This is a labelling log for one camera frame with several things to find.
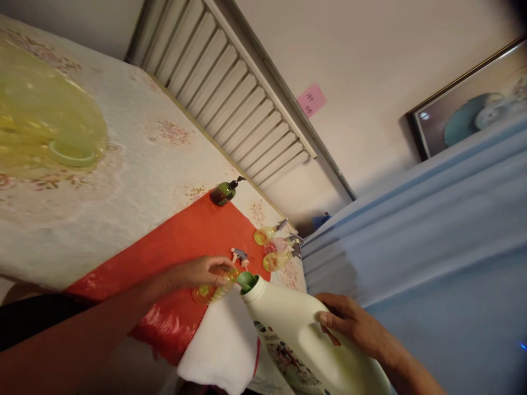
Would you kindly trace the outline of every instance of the green pump bottle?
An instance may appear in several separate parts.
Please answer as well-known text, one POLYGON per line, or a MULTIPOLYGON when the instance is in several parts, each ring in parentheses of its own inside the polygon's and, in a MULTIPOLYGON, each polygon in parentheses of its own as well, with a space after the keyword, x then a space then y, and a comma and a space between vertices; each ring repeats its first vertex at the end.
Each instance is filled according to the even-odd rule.
POLYGON ((230 183, 221 183, 210 193, 210 200, 212 200, 212 202, 216 206, 226 205, 235 196, 236 187, 238 186, 238 183, 242 180, 245 180, 245 178, 240 176, 237 180, 233 180, 230 183))

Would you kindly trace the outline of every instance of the white plastic bottle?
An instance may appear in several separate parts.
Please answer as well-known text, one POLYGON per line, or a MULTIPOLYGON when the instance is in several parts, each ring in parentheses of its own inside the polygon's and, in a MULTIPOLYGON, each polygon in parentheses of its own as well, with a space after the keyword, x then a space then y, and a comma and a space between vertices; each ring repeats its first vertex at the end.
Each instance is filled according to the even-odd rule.
POLYGON ((390 382, 379 363, 350 340, 333 332, 334 346, 316 315, 328 311, 318 299, 272 285, 245 272, 241 296, 254 320, 262 347, 296 394, 389 394, 390 382))

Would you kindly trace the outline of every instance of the table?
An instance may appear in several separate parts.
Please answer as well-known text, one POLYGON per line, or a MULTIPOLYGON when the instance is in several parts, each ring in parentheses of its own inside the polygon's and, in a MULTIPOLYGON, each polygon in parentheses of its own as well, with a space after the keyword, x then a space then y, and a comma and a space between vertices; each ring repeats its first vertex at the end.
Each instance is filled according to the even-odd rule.
MULTIPOLYGON (((41 180, 0 174, 2 275, 66 289, 219 182, 240 174, 143 70, 1 15, 0 35, 91 95, 109 136, 104 159, 88 175, 72 173, 57 181, 53 174, 41 180)), ((249 183, 240 184, 233 203, 256 228, 282 218, 249 183)), ((306 291, 297 259, 273 273, 271 282, 306 291)), ((251 388, 286 391, 274 383, 281 376, 269 379, 271 370, 261 362, 251 388)))

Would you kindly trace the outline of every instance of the framed picture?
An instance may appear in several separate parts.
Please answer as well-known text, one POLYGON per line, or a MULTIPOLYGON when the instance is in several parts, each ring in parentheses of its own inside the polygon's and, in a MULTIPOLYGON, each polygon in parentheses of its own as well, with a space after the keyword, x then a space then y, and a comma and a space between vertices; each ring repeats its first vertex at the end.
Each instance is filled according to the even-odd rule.
POLYGON ((527 41, 520 38, 406 114, 422 160, 527 110, 527 41))

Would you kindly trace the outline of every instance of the blue object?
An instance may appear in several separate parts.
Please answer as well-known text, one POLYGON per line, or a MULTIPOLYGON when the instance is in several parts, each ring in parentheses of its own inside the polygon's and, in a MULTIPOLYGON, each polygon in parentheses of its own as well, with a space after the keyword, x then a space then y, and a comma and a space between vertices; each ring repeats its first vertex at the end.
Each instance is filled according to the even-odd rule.
POLYGON ((527 116, 360 197, 302 246, 308 292, 356 298, 447 393, 527 393, 527 116))
POLYGON ((313 230, 318 230, 322 225, 331 219, 331 215, 325 215, 323 217, 311 217, 313 223, 313 230))
POLYGON ((443 133, 443 141, 447 146, 451 147, 480 131, 481 128, 476 124, 475 120, 491 95, 495 95, 495 93, 485 93, 476 96, 452 114, 446 123, 443 133))

